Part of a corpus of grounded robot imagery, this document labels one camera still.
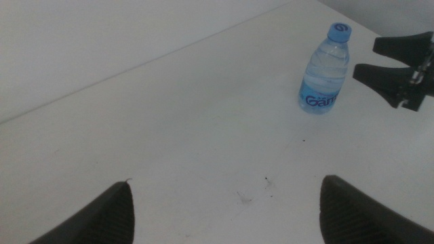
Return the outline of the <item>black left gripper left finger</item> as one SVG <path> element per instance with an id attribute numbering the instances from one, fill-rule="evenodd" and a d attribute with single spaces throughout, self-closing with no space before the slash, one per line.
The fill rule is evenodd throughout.
<path id="1" fill-rule="evenodd" d="M 132 190 L 116 182 L 33 244 L 132 244 L 135 215 Z"/>

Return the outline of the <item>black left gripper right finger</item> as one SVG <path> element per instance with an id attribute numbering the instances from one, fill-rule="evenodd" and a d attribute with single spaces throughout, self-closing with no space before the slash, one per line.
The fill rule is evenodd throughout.
<path id="1" fill-rule="evenodd" d="M 433 244 L 433 231 L 389 209 L 342 178 L 321 183 L 319 225 L 325 243 Z"/>

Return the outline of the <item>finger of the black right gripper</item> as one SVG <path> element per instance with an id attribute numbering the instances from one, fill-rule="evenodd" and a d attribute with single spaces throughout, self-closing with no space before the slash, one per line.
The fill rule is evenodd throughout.
<path id="1" fill-rule="evenodd" d="M 382 96 L 393 108 L 418 111 L 425 96 L 426 82 L 409 68 L 387 68 L 356 64 L 353 78 Z"/>
<path id="2" fill-rule="evenodd" d="M 428 56 L 433 31 L 405 37 L 377 37 L 372 51 L 408 66 L 420 66 Z"/>

